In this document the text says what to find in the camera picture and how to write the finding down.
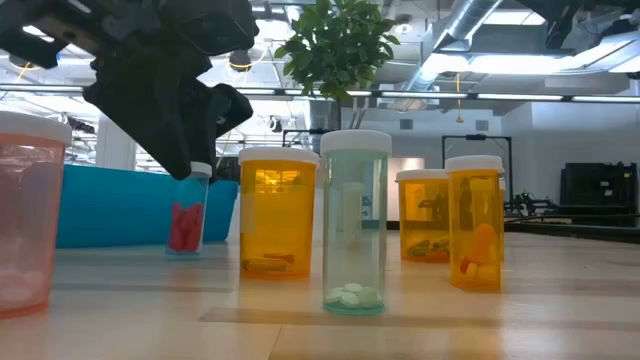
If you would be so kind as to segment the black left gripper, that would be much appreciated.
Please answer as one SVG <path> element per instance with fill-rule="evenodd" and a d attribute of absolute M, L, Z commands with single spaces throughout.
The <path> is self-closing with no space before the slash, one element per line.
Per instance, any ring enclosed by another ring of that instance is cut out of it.
<path fill-rule="evenodd" d="M 186 113 L 206 87 L 197 77 L 207 57 L 248 50 L 259 27 L 249 0 L 74 0 L 98 36 L 99 58 L 112 58 L 83 89 L 96 106 L 173 178 L 191 174 Z M 173 57 L 185 53 L 195 57 Z M 247 97 L 228 84 L 221 137 L 253 116 Z"/>

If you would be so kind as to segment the small blue bottle red pills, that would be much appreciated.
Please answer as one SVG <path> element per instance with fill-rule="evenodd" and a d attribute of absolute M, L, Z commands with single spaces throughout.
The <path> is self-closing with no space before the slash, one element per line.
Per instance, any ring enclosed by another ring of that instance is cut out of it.
<path fill-rule="evenodd" d="M 166 251 L 174 256 L 195 256 L 202 245 L 212 166 L 191 163 L 191 174 L 176 185 Z"/>

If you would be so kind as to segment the large amber bottle tan capsules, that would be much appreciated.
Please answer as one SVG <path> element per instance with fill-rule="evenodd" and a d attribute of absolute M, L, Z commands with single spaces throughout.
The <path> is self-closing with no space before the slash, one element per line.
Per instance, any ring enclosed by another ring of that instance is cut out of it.
<path fill-rule="evenodd" d="M 252 147 L 239 153 L 239 165 L 240 274 L 266 280 L 308 277 L 319 156 Z"/>

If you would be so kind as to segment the amber bottle green capsules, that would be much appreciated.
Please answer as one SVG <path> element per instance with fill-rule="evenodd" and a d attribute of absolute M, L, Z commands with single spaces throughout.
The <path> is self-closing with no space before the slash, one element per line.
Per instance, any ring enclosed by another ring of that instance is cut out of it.
<path fill-rule="evenodd" d="M 443 169 L 405 170 L 399 191 L 400 251 L 403 261 L 448 263 L 448 177 Z"/>

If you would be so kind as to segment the amber bottle orange pills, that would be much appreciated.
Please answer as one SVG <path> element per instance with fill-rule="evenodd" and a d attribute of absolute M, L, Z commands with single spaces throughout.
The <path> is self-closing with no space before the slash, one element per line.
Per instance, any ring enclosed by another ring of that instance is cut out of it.
<path fill-rule="evenodd" d="M 502 159 L 492 155 L 449 158 L 450 283 L 465 291 L 501 289 L 499 177 Z"/>

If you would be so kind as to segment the amber pill bottle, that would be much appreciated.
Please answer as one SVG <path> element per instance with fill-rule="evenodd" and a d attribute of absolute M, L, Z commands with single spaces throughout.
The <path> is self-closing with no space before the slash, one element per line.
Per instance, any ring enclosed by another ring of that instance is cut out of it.
<path fill-rule="evenodd" d="M 506 182 L 504 177 L 499 177 L 499 200 L 498 200 L 498 215 L 499 215 L 499 227 L 498 227 L 498 235 L 499 235 L 499 251 L 500 251 L 500 260 L 504 262 L 505 258 L 505 231 L 504 231 L 504 195 L 506 191 Z"/>

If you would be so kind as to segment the blue plastic bin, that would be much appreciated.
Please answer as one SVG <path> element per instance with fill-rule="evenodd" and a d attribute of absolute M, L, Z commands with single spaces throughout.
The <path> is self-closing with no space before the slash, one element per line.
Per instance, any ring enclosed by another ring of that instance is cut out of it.
<path fill-rule="evenodd" d="M 57 246 L 167 247 L 177 183 L 164 174 L 67 165 Z M 237 182 L 222 179 L 209 186 L 203 242 L 227 238 L 238 188 Z"/>

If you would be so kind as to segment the green leafy plant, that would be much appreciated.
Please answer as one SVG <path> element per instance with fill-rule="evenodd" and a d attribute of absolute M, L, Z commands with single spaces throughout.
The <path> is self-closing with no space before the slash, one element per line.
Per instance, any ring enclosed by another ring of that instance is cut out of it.
<path fill-rule="evenodd" d="M 302 86 L 302 95 L 320 95 L 341 106 L 394 58 L 395 25 L 367 0 L 316 0 L 303 7 L 291 24 L 293 35 L 274 57 L 286 60 L 283 74 Z"/>

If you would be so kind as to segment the black equipment cabinet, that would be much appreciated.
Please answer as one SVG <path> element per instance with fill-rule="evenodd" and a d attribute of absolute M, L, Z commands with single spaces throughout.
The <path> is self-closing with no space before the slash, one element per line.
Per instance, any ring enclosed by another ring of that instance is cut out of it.
<path fill-rule="evenodd" d="M 635 214 L 640 208 L 636 163 L 566 163 L 561 170 L 560 208 Z"/>

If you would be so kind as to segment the black rectangular stand frame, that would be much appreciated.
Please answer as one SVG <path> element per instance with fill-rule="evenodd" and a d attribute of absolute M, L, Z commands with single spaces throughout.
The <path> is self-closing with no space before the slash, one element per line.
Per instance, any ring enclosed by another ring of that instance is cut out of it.
<path fill-rule="evenodd" d="M 449 158 L 467 155 L 494 155 L 502 159 L 501 178 L 505 181 L 506 189 L 502 196 L 502 210 L 511 209 L 513 189 L 513 140 L 511 136 L 497 136 L 485 134 L 443 135 L 441 144 L 441 164 Z"/>

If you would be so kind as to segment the silver air duct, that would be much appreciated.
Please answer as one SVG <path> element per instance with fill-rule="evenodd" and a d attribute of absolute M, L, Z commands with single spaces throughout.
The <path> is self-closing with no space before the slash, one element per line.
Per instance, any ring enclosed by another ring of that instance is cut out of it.
<path fill-rule="evenodd" d="M 503 0 L 455 0 L 444 19 L 430 24 L 421 42 L 421 64 L 403 86 L 404 91 L 426 92 L 442 70 L 435 64 L 440 50 L 467 52 L 473 35 Z"/>

